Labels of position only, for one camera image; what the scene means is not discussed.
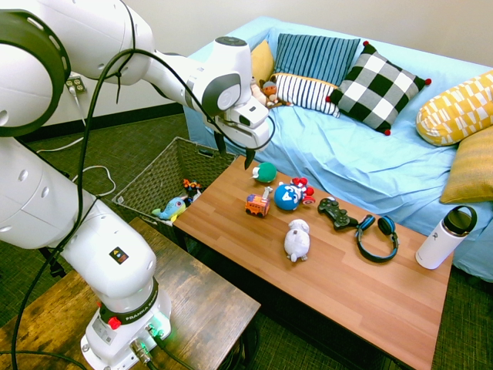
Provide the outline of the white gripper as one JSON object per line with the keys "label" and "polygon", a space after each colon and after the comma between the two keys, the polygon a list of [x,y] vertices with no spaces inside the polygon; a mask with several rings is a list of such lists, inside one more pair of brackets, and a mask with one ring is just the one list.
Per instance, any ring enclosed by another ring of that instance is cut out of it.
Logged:
{"label": "white gripper", "polygon": [[268,115],[268,108],[258,100],[249,100],[216,116],[213,130],[216,131],[214,139],[220,154],[226,153],[225,136],[232,143],[246,148],[244,169],[247,170],[254,160],[255,150],[263,150],[270,141]]}

